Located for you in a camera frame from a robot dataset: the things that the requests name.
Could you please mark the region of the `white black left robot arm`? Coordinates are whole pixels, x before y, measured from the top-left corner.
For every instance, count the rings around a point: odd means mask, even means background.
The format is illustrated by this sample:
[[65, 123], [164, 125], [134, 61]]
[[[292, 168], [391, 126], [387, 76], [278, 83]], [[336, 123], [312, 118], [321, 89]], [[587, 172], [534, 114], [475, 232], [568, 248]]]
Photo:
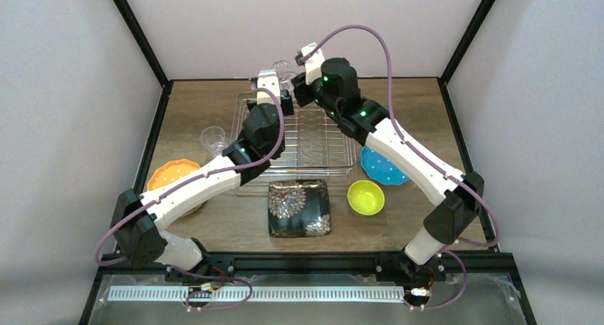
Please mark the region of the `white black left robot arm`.
[[201, 266], [206, 256], [203, 246], [193, 238], [169, 233], [168, 226], [207, 200], [252, 181], [284, 150], [284, 116], [293, 111], [282, 106], [278, 79], [259, 77], [254, 92], [256, 105], [237, 140], [222, 154], [159, 189], [120, 194], [111, 227], [100, 243], [114, 237], [122, 255], [103, 260], [97, 247], [98, 265], [140, 267], [156, 262], [187, 271]]

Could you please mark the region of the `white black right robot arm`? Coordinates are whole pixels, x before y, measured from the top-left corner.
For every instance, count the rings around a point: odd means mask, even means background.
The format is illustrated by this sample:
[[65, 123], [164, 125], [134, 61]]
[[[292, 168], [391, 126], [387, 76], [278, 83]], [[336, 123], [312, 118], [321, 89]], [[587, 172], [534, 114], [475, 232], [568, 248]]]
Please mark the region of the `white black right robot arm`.
[[478, 215], [482, 178], [442, 161], [402, 128], [391, 108], [362, 96], [347, 59], [300, 55], [296, 63], [305, 69], [292, 80], [298, 104], [322, 108], [342, 134], [388, 159], [435, 206], [404, 247], [406, 259], [422, 266], [459, 239]]

